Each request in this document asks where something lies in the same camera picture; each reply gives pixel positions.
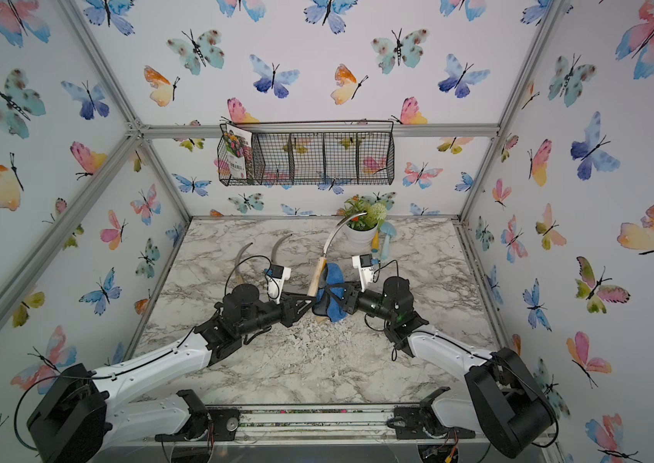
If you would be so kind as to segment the blue grey rag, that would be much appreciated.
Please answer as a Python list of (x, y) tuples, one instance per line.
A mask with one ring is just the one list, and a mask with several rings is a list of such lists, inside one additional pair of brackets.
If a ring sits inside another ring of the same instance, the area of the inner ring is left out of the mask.
[(312, 308), (315, 316), (328, 318), (331, 322), (337, 323), (347, 317), (344, 310), (344, 274), (338, 264), (326, 264), (319, 279), (319, 290), (317, 291), (317, 303)]

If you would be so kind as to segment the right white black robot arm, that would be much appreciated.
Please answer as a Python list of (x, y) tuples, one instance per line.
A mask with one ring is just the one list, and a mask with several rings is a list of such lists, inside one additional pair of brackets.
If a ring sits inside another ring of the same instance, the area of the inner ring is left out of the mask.
[(443, 333), (414, 307), (408, 280), (391, 277), (380, 292), (350, 282), (325, 287), (325, 293), (347, 314), (362, 312), (383, 321), (383, 333), (394, 351), (423, 360), (465, 382), (469, 402), (440, 388), (420, 402), (425, 433), (440, 436), (457, 430), (478, 432), (508, 458), (515, 458), (548, 430), (560, 425), (553, 405), (520, 356), (504, 347), (474, 347)]

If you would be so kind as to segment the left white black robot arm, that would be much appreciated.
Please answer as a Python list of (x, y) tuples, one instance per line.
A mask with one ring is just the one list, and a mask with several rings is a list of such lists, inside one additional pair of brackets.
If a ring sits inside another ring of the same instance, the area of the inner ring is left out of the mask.
[(163, 444), (233, 439), (238, 412), (213, 410), (191, 390), (149, 402), (140, 397), (223, 361), (276, 324), (290, 327), (319, 308), (315, 295), (285, 292), (263, 302), (255, 286), (243, 284), (178, 341), (95, 370), (84, 364), (67, 368), (26, 423), (41, 461), (89, 462), (106, 449), (145, 437)]

